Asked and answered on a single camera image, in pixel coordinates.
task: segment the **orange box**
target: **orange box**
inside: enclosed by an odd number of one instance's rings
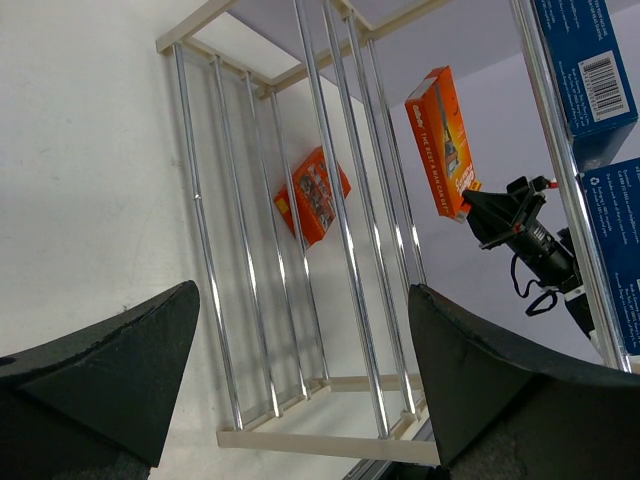
[[[433,70],[405,102],[438,213],[464,222],[462,192],[479,190],[450,67]]]
[[[346,198],[351,192],[351,185],[342,168],[339,166],[338,168],[340,170],[342,190]],[[300,214],[302,235],[304,236],[305,247],[308,248],[324,238],[335,218],[329,174],[322,147],[318,147],[311,152],[311,155],[294,172],[293,188],[295,190],[296,203],[298,204],[298,213]],[[274,202],[280,213],[282,213],[285,222],[289,225],[289,229],[295,234],[286,185],[280,189],[274,198]]]

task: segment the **barcode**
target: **barcode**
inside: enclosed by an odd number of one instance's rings
[[[596,122],[630,111],[613,51],[580,62],[580,72]]]

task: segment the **metal rod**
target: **metal rod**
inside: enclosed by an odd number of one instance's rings
[[[371,63],[373,65],[373,79],[376,84],[378,101],[380,102],[380,108],[382,110],[382,121],[384,123],[384,129],[387,134],[389,149],[391,151],[391,163],[393,164],[396,181],[398,182],[398,189],[400,190],[402,211],[404,212],[404,218],[407,222],[407,228],[409,229],[409,234],[411,235],[411,247],[413,249],[413,256],[415,258],[416,268],[418,270],[418,281],[421,284],[426,284],[427,275],[424,271],[424,262],[422,261],[422,249],[420,248],[418,229],[416,228],[416,224],[413,221],[411,203],[409,202],[409,191],[407,190],[407,184],[404,179],[404,171],[402,169],[402,162],[400,161],[400,149],[398,148],[398,140],[396,138],[396,132],[393,128],[391,110],[389,109],[389,100],[387,99],[387,93],[384,88],[384,82],[382,80],[382,69],[380,67],[380,61],[378,60],[378,53],[376,52],[376,44],[373,39],[370,38],[367,40],[367,48],[369,50],[369,55],[371,56]]]
[[[545,55],[535,7],[531,0],[511,0],[511,6],[520,32],[524,58],[547,139],[551,163],[558,179],[580,273],[587,291],[600,353],[607,366],[631,372],[604,264],[599,255],[598,242],[589,220],[564,113]]]
[[[400,389],[402,391],[402,397],[407,412],[415,414],[416,406],[413,402],[413,396],[411,394],[411,382],[409,381],[407,362],[405,360],[404,350],[402,348],[400,327],[398,326],[396,308],[393,302],[393,292],[391,291],[389,272],[387,271],[384,253],[382,251],[380,232],[378,230],[376,214],[373,209],[371,188],[369,187],[369,180],[367,178],[364,157],[362,155],[362,145],[360,143],[360,137],[358,134],[356,117],[353,112],[353,106],[351,104],[351,94],[349,93],[347,74],[344,69],[344,61],[342,60],[342,55],[340,54],[340,41],[338,39],[338,34],[336,33],[336,27],[333,21],[330,0],[324,0],[322,2],[322,9],[324,12],[325,24],[327,27],[327,35],[329,37],[329,48],[331,50],[333,65],[336,72],[340,101],[342,103],[344,119],[347,125],[347,135],[349,136],[349,143],[351,144],[351,154],[353,156],[354,165],[356,167],[356,176],[358,179],[358,186],[360,187],[360,196],[362,198],[362,204],[364,206],[365,220],[367,224],[367,230],[369,232],[369,241],[371,242],[373,255],[375,257],[378,285],[380,286],[382,305],[384,308],[385,318],[387,320],[387,328],[389,329],[389,337],[391,338],[391,349],[393,351],[393,358],[396,364],[396,371],[398,373],[398,381],[400,383]],[[353,22],[353,16],[349,16],[348,20],[350,20],[350,22],[348,22],[349,27],[353,27],[354,29],[354,31],[350,33],[354,33],[356,36],[356,48],[354,49],[354,53],[356,53],[360,50],[357,44],[357,33],[355,33],[355,23]]]
[[[407,256],[404,251],[404,243],[402,241],[400,225],[398,224],[398,215],[396,214],[396,210],[393,205],[393,197],[391,194],[391,187],[389,185],[389,176],[387,175],[386,166],[384,164],[384,157],[382,155],[380,136],[378,135],[378,129],[376,128],[375,114],[373,113],[373,103],[371,101],[371,90],[369,89],[369,82],[367,82],[364,60],[362,59],[362,52],[360,51],[360,42],[358,39],[358,30],[356,29],[355,25],[354,14],[351,13],[346,17],[345,20],[347,23],[347,29],[349,31],[349,42],[351,43],[351,50],[353,51],[353,59],[356,65],[358,84],[360,86],[360,92],[362,93],[364,113],[365,117],[367,118],[367,125],[369,127],[369,133],[371,135],[373,156],[376,161],[376,168],[378,170],[378,177],[380,178],[380,185],[382,186],[382,197],[384,198],[387,220],[389,222],[391,232],[393,233],[393,245],[396,247],[396,260],[398,262],[398,270],[400,271],[400,279],[402,280],[405,300],[408,300],[411,281],[409,280],[409,272],[407,270]]]
[[[310,392],[307,389],[306,380],[304,378],[304,372],[302,370],[302,361],[300,359],[300,345],[298,344],[298,335],[296,334],[296,324],[293,319],[293,311],[291,310],[291,297],[289,296],[289,288],[287,286],[287,272],[284,268],[284,260],[282,259],[282,250],[280,249],[280,237],[278,235],[278,228],[276,227],[276,217],[273,213],[271,188],[269,187],[269,174],[267,173],[267,160],[264,155],[264,145],[262,143],[262,134],[260,133],[260,124],[258,122],[258,114],[256,112],[256,104],[253,92],[253,84],[251,73],[247,72],[245,77],[245,84],[247,86],[247,94],[249,95],[249,106],[251,108],[251,120],[256,135],[256,146],[258,147],[258,156],[260,157],[260,164],[262,165],[262,179],[264,182],[264,204],[269,211],[269,220],[271,226],[271,234],[273,236],[273,242],[276,247],[276,254],[278,255],[278,267],[280,268],[280,278],[282,279],[282,294],[284,295],[284,301],[287,310],[287,320],[289,321],[289,328],[291,329],[291,339],[293,340],[293,359],[296,363],[296,369],[298,371],[298,381],[300,382],[300,391],[304,398],[309,400]]]
[[[324,101],[322,87],[320,86],[320,74],[316,68],[313,56],[313,40],[309,30],[307,15],[305,12],[304,0],[293,0],[298,18],[298,26],[300,27],[300,38],[304,47],[305,63],[309,71],[309,83],[311,85],[311,94],[315,106],[318,127],[320,128],[320,136],[324,149],[327,169],[329,171],[329,183],[333,192],[333,199],[336,207],[336,218],[340,226],[340,235],[342,245],[347,260],[347,268],[349,270],[349,286],[351,288],[351,297],[356,315],[356,323],[360,334],[360,343],[364,353],[364,362],[367,369],[367,377],[371,385],[371,396],[373,400],[373,410],[378,426],[378,434],[380,438],[389,437],[389,419],[387,418],[386,408],[384,404],[384,394],[380,385],[380,372],[378,370],[378,360],[376,359],[375,348],[373,345],[373,335],[371,333],[371,325],[369,324],[369,316],[367,314],[367,306],[364,298],[364,290],[362,288],[362,278],[360,276],[360,268],[356,259],[355,245],[353,236],[349,228],[347,212],[344,205],[344,192],[342,182],[338,170],[338,163],[335,158],[335,150],[333,147],[333,138],[329,130],[329,117],[327,114],[327,106]]]
[[[233,374],[233,364],[231,362],[229,340],[227,339],[227,329],[222,315],[218,282],[216,280],[216,271],[213,265],[213,254],[211,253],[211,242],[209,241],[209,231],[207,230],[207,219],[205,217],[204,206],[202,204],[200,174],[198,173],[198,160],[196,158],[193,124],[191,122],[191,108],[189,106],[189,93],[187,91],[187,77],[184,71],[182,45],[179,43],[173,44],[173,56],[176,61],[176,70],[178,72],[178,85],[180,88],[180,102],[182,103],[182,115],[184,118],[184,132],[187,140],[187,156],[189,157],[189,170],[191,172],[193,202],[196,210],[196,216],[198,217],[200,240],[202,241],[204,262],[207,267],[207,277],[209,279],[211,299],[213,300],[213,311],[216,320],[216,327],[218,329],[218,340],[220,341],[220,350],[222,352],[222,365],[224,367],[225,377],[227,378],[227,388],[229,389],[229,400],[231,401],[231,412],[233,414],[233,426],[236,430],[242,430],[244,428],[242,422],[242,410],[240,408],[238,388]]]
[[[282,125],[282,117],[280,115],[280,106],[278,105],[278,96],[273,90],[270,93],[271,107],[273,109],[273,118],[275,120],[276,133],[278,138],[278,147],[280,149],[280,160],[282,161],[282,170],[287,181],[287,193],[289,194],[289,208],[291,209],[291,216],[293,217],[293,230],[296,234],[296,243],[298,244],[298,253],[300,259],[304,265],[305,274],[305,289],[307,292],[307,301],[311,307],[311,317],[313,321],[313,328],[316,334],[316,345],[320,352],[322,361],[322,378],[329,380],[329,367],[327,365],[327,357],[324,351],[324,342],[322,340],[322,331],[320,329],[320,319],[318,318],[318,309],[316,307],[316,298],[313,294],[313,287],[311,285],[311,274],[309,272],[309,262],[307,261],[307,253],[304,247],[304,236],[302,234],[302,225],[300,224],[300,214],[298,212],[298,200],[296,199],[295,187],[293,186],[293,175],[291,173],[291,166],[287,159],[286,143],[284,141],[284,127]]]
[[[229,124],[229,111],[227,109],[227,100],[224,93],[224,85],[222,83],[222,69],[220,66],[220,57],[216,56],[211,63],[216,78],[216,90],[218,99],[218,108],[222,117],[222,133],[224,136],[224,144],[226,148],[227,164],[231,172],[231,184],[233,186],[234,203],[236,207],[236,216],[240,224],[240,234],[242,236],[242,244],[245,252],[245,270],[249,287],[251,289],[251,301],[253,304],[253,313],[256,323],[256,333],[258,336],[258,345],[262,356],[262,369],[264,372],[264,382],[269,396],[269,402],[274,415],[281,416],[280,406],[278,405],[278,396],[275,382],[273,380],[273,372],[271,370],[271,362],[269,361],[269,348],[267,346],[267,337],[264,331],[264,319],[262,317],[262,306],[258,295],[258,284],[256,281],[255,269],[253,266],[253,256],[251,254],[251,246],[249,245],[249,236],[247,234],[247,222],[244,215],[244,207],[242,205],[242,196],[240,195],[240,186],[238,184],[238,175],[236,172],[235,152],[233,148],[233,137],[231,135],[231,125]]]

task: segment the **product packaging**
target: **product packaging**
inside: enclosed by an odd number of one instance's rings
[[[463,222],[462,192],[479,190],[451,68],[433,70],[405,102],[441,216]]]
[[[581,171],[605,166],[638,120],[604,0],[535,0]]]
[[[342,168],[339,167],[339,170],[342,190],[346,198],[351,192],[351,185]],[[322,147],[316,148],[293,173],[293,187],[305,246],[310,247],[324,238],[335,218],[329,172],[327,172]],[[286,185],[280,189],[274,202],[291,232],[295,232]]]
[[[640,159],[582,178],[624,344],[640,354]]]

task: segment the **gillette logo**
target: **gillette logo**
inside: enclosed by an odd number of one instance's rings
[[[424,122],[422,121],[422,112],[420,112],[420,107],[418,105],[413,106],[413,113],[416,114],[416,122],[418,122],[418,126],[424,130]]]

